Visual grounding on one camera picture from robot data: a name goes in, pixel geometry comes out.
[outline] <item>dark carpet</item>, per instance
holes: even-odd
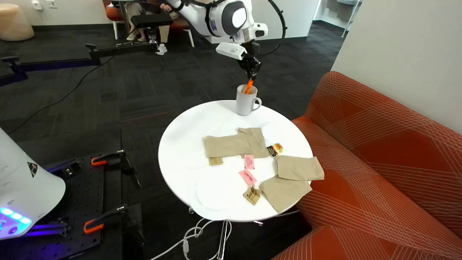
[[[274,54],[263,57],[255,81],[263,104],[287,119],[302,114],[317,81],[335,61],[340,34],[342,29],[313,23],[306,39],[287,39]],[[235,87],[245,81],[245,73],[235,61],[215,54],[215,47],[199,36],[195,42],[196,48],[190,48],[186,34],[172,35],[164,57],[137,52],[104,58],[107,64],[78,88],[82,75],[94,67],[29,73],[29,80],[0,87],[1,129],[39,164],[101,152],[104,148],[94,140],[114,130],[120,133],[111,139],[127,151],[143,184],[143,190],[137,190],[124,178],[122,198],[128,205],[143,207],[146,259],[179,242],[199,220],[176,200],[159,172],[156,152],[163,130],[189,107],[234,99]],[[37,28],[30,41],[0,42],[0,57],[16,55],[21,62],[86,58],[85,44],[99,49],[114,47],[111,28]],[[263,42],[261,52],[276,44]],[[7,73],[1,64],[0,75]],[[52,107],[27,120],[46,106]],[[63,143],[62,149],[53,149],[55,142]],[[27,149],[30,143],[34,143],[33,151]],[[219,230],[221,224],[211,224],[192,243],[189,257],[213,256]],[[234,224],[225,259],[270,259],[309,231],[300,214],[267,220],[263,227]],[[180,247],[163,259],[183,259]]]

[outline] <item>small cup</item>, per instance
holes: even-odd
[[[248,116],[250,113],[261,107],[261,100],[257,99],[258,88],[251,87],[250,94],[244,94],[242,88],[245,86],[237,87],[235,94],[235,113],[239,116]]]

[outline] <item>couch cushion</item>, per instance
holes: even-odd
[[[387,179],[319,126],[300,117],[303,132],[325,169],[325,181],[299,203],[313,227],[358,230],[405,247],[462,259],[462,240],[429,213],[401,194]]]
[[[277,255],[277,260],[390,260],[390,259],[431,259],[444,260],[426,253],[352,229],[325,226],[313,230],[299,242]]]
[[[462,237],[462,136],[339,73],[304,117]]]

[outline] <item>white wall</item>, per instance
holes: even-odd
[[[319,0],[274,0],[287,26],[286,38],[306,38],[312,26]],[[252,0],[255,22],[267,23],[270,34],[263,39],[277,39],[281,35],[278,18],[268,0]]]
[[[34,26],[108,23],[101,0],[55,0],[58,9],[47,9],[45,0],[39,2],[43,6],[42,12],[32,9],[32,0],[0,0],[19,5]]]
[[[342,5],[336,0],[322,0],[317,19],[339,28],[345,28],[352,8],[353,6]]]
[[[366,0],[332,70],[462,133],[460,13],[460,0]]]

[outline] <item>white cable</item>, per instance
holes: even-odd
[[[192,239],[192,237],[198,239],[198,237],[203,233],[203,230],[206,229],[206,226],[209,226],[209,224],[213,223],[213,221],[208,221],[206,224],[203,224],[203,227],[199,227],[203,220],[205,220],[205,218],[200,218],[200,220],[195,224],[195,227],[189,229],[189,230],[185,233],[185,236],[183,236],[182,240],[179,240],[177,243],[174,243],[170,249],[164,250],[163,253],[151,257],[150,260],[156,260],[156,259],[163,257],[164,255],[167,255],[169,252],[172,252],[174,247],[177,247],[177,246],[182,244],[182,243],[183,243],[183,256],[185,256],[185,259],[187,260],[187,259],[189,259],[189,257],[187,257],[187,253],[189,253],[189,242],[187,242],[187,240]]]
[[[294,211],[290,211],[290,213],[284,213],[284,214],[276,216],[274,218],[281,218],[281,217],[293,216],[293,214],[297,214],[297,213],[300,213],[300,211],[294,210]]]
[[[226,252],[226,242],[232,233],[232,223],[224,221],[221,226],[218,252],[209,260],[224,260]]]

